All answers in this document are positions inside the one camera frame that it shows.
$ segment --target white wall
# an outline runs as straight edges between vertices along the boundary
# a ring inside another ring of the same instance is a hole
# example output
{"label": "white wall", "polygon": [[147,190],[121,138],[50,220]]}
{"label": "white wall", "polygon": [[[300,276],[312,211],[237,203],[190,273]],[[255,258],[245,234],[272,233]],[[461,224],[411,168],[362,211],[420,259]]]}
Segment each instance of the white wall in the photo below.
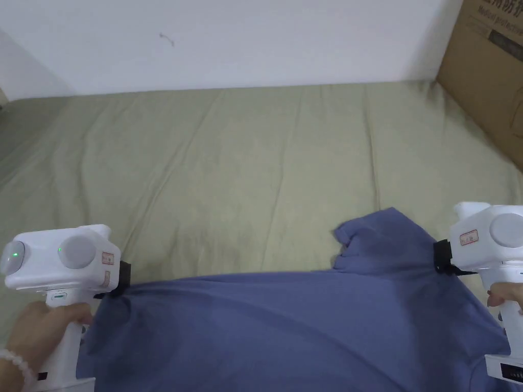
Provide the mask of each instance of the white wall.
{"label": "white wall", "polygon": [[430,79],[460,4],[0,0],[0,86],[14,100]]}

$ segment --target gripper handle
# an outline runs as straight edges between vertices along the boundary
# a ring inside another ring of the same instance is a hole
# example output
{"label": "gripper handle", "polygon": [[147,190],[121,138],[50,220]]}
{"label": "gripper handle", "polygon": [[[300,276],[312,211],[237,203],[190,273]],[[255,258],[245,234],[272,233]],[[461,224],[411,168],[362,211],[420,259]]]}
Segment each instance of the gripper handle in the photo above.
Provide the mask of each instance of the gripper handle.
{"label": "gripper handle", "polygon": [[[71,305],[79,302],[90,302],[92,294],[81,290],[50,290],[47,292],[46,304],[49,307]],[[76,363],[82,338],[82,325],[72,322],[64,337],[51,356],[38,370],[37,381],[32,392],[67,388],[77,383]]]}
{"label": "gripper handle", "polygon": [[[485,290],[496,282],[523,283],[523,266],[503,265],[499,268],[485,268],[478,271]],[[523,358],[523,316],[516,301],[506,301],[499,307],[503,327],[510,344],[510,356]]]}
{"label": "gripper handle", "polygon": [[519,310],[519,304],[515,301],[507,301],[500,306],[503,327],[510,344],[510,356],[523,358],[523,316]]}

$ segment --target small sticker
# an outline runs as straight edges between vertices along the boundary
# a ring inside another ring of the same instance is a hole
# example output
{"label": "small sticker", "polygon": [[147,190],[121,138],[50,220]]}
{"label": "small sticker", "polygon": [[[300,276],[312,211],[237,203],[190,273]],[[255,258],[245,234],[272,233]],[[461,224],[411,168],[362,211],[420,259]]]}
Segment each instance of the small sticker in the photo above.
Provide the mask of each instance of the small sticker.
{"label": "small sticker", "polygon": [[461,246],[465,246],[472,243],[477,243],[480,240],[479,236],[477,235],[477,230],[473,230],[471,232],[462,234],[459,236],[459,242]]}
{"label": "small sticker", "polygon": [[109,281],[111,280],[111,272],[105,271],[105,278],[104,282],[101,284],[101,287],[107,287],[109,286]]}
{"label": "small sticker", "polygon": [[101,254],[101,263],[107,264],[108,266],[112,266],[115,263],[115,255],[113,255],[112,253],[103,252]]}

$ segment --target mattress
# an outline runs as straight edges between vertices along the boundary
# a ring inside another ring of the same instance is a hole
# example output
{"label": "mattress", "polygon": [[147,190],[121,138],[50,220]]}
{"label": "mattress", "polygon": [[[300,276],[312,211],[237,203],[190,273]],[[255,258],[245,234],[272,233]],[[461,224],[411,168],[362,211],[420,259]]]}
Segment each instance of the mattress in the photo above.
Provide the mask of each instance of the mattress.
{"label": "mattress", "polygon": [[[105,223],[133,282],[326,269],[351,218],[393,206],[441,239],[460,201],[521,203],[521,173],[430,82],[27,99],[0,141],[0,243]],[[35,297],[2,286],[0,341]]]}

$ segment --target blue cloth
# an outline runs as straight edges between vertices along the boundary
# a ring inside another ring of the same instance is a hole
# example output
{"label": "blue cloth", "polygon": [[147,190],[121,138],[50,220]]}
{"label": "blue cloth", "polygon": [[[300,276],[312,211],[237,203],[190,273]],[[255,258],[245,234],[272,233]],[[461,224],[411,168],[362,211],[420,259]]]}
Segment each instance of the blue cloth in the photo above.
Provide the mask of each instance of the blue cloth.
{"label": "blue cloth", "polygon": [[97,392],[508,391],[483,355],[502,329],[434,240],[394,209],[335,231],[329,271],[208,276],[105,298],[77,375]]}

